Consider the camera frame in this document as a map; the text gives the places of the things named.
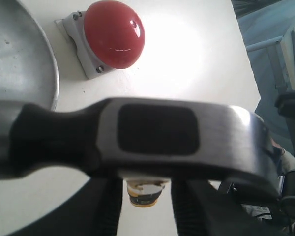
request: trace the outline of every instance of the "white tabletop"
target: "white tabletop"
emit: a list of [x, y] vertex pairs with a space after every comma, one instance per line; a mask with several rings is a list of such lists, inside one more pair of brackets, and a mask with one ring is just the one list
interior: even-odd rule
[[[72, 111], [110, 96], [143, 96], [239, 105], [254, 111], [255, 79], [229, 0], [124, 0], [141, 17], [146, 44], [129, 69], [87, 80], [74, 47], [54, 20], [85, 10], [91, 0], [21, 0], [45, 30], [60, 73], [59, 111]], [[0, 181], [0, 236], [50, 212], [87, 177], [48, 168], [27, 178]], [[175, 236], [170, 187], [151, 208], [124, 195], [118, 235]]]

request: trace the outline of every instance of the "floor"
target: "floor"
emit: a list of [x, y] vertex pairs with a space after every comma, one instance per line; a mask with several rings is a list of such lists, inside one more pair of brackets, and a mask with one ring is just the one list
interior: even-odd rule
[[[295, 25], [295, 0], [283, 0], [238, 19], [245, 45], [281, 36], [292, 23]], [[265, 120], [273, 133], [273, 138], [293, 153], [285, 120], [278, 115], [274, 107], [278, 93], [267, 53], [265, 50], [259, 50], [249, 53], [248, 56], [261, 96], [256, 113]], [[283, 60], [281, 61], [288, 82], [286, 67]]]

